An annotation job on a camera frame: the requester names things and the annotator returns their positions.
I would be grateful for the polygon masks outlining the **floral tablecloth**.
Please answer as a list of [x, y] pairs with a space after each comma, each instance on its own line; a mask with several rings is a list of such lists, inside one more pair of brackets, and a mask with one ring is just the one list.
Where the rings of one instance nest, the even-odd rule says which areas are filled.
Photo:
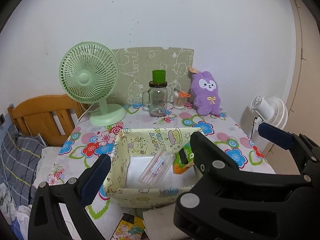
[[[91, 167], [102, 154], [111, 154], [116, 137], [124, 128], [199, 128], [209, 140], [219, 146], [243, 171], [272, 173], [257, 146], [225, 111], [219, 115], [200, 116], [191, 103], [183, 109], [170, 107], [166, 116], [153, 118], [141, 104], [125, 106], [125, 118], [111, 126], [92, 126], [87, 118], [82, 118], [71, 135], [60, 147], [45, 181], [49, 185], [59, 185], [72, 177], [79, 177]], [[151, 208], [122, 207], [107, 196], [104, 184], [93, 203], [86, 211], [105, 238], [111, 239], [124, 213], [142, 219], [142, 210]]]

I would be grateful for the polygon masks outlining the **beige door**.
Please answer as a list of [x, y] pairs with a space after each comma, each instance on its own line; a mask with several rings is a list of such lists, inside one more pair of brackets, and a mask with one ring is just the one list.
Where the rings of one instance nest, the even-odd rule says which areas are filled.
[[302, 0], [290, 0], [296, 28], [296, 61], [286, 102], [285, 130], [319, 143], [319, 30]]

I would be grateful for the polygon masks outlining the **green desk fan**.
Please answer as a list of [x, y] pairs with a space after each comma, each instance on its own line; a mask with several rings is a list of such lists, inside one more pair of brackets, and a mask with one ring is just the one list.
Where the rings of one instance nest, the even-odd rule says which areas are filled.
[[99, 107], [89, 115], [93, 126], [109, 126], [123, 120], [126, 110], [107, 98], [116, 87], [119, 67], [114, 53], [96, 42], [81, 42], [64, 55], [59, 78], [66, 94], [79, 103]]

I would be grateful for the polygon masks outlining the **green cartoon patterned board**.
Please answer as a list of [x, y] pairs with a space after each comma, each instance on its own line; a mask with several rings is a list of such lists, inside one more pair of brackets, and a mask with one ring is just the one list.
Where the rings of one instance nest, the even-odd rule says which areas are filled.
[[118, 82], [107, 98], [108, 103], [133, 105], [142, 102], [149, 89], [153, 70], [164, 70], [168, 101], [174, 89], [188, 92], [191, 84], [189, 67], [193, 65], [194, 50], [187, 48], [136, 47], [112, 50], [118, 67]]

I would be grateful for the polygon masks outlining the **purple plush bunny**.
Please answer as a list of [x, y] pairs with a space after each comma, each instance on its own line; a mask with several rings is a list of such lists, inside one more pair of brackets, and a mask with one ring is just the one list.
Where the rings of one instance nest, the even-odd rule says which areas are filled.
[[191, 93], [194, 106], [200, 116], [219, 115], [221, 99], [219, 89], [212, 74], [208, 71], [194, 73], [191, 77]]

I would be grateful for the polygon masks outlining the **cartoon sticker tissue pack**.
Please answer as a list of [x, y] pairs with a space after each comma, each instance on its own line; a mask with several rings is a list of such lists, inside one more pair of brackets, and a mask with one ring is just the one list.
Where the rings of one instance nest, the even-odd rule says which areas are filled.
[[145, 225], [143, 219], [124, 213], [111, 237], [111, 240], [141, 240], [144, 229]]

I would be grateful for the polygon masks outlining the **glass mason jar mug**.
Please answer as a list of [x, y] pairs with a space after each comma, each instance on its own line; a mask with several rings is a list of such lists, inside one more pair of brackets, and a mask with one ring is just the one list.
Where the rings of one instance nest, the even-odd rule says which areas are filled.
[[167, 114], [168, 89], [167, 82], [149, 82], [148, 90], [142, 93], [142, 104], [148, 108], [151, 117], [163, 117]]

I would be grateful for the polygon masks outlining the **cotton swab jar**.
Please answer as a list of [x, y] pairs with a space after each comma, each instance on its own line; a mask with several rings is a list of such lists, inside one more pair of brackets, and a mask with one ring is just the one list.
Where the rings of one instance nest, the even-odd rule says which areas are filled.
[[174, 89], [173, 90], [173, 107], [175, 109], [183, 109], [184, 104], [186, 103], [189, 97], [191, 97], [190, 94], [182, 92], [178, 89]]

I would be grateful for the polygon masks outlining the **yellow cartoon fabric storage box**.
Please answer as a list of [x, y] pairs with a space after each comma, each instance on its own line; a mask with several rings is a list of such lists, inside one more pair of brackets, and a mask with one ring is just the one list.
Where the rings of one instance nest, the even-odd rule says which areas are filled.
[[116, 137], [111, 154], [112, 167], [104, 181], [108, 197], [119, 206], [152, 208], [172, 204], [179, 194], [191, 189], [200, 178], [191, 167], [175, 174], [171, 166], [156, 185], [145, 185], [138, 178], [161, 150], [178, 153], [199, 128], [124, 128]]

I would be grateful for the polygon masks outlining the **green cup on jar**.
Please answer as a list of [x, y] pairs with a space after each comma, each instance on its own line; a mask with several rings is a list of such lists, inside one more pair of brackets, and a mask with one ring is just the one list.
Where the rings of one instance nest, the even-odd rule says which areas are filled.
[[165, 83], [166, 79], [165, 79], [165, 75], [166, 75], [166, 71], [165, 70], [153, 70], [152, 71], [152, 81], [154, 84], [162, 84]]

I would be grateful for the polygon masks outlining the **white cloth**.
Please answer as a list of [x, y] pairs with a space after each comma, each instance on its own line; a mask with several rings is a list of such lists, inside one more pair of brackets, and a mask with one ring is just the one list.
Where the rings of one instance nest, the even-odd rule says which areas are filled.
[[145, 231], [150, 240], [189, 239], [174, 225], [175, 204], [143, 212]]

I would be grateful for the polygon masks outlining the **blue plaid pillow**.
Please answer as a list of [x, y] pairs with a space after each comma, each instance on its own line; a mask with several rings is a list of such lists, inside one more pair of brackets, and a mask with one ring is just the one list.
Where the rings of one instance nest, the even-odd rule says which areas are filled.
[[27, 136], [11, 125], [1, 144], [1, 181], [11, 194], [15, 205], [33, 203], [36, 188], [33, 182], [46, 142], [40, 135]]

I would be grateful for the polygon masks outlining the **wall power socket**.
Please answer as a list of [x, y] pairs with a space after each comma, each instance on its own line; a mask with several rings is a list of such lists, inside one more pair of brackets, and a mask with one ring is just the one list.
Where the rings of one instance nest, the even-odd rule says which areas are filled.
[[0, 115], [0, 126], [2, 126], [5, 123], [5, 117], [3, 114]]

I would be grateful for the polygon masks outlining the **clear plastic pen pouch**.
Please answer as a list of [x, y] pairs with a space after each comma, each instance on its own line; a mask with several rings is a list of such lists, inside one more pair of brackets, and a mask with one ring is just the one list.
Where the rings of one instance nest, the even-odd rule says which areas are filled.
[[138, 181], [149, 188], [158, 186], [172, 167], [175, 156], [176, 154], [170, 150], [165, 148], [160, 150], [148, 163]]

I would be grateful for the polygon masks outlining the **green orange tissue pack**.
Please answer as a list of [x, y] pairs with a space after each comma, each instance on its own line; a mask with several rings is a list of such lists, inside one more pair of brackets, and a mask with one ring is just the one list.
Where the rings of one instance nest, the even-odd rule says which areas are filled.
[[176, 154], [176, 159], [172, 165], [173, 173], [182, 174], [192, 166], [194, 166], [194, 153], [191, 149], [190, 143], [188, 142]]

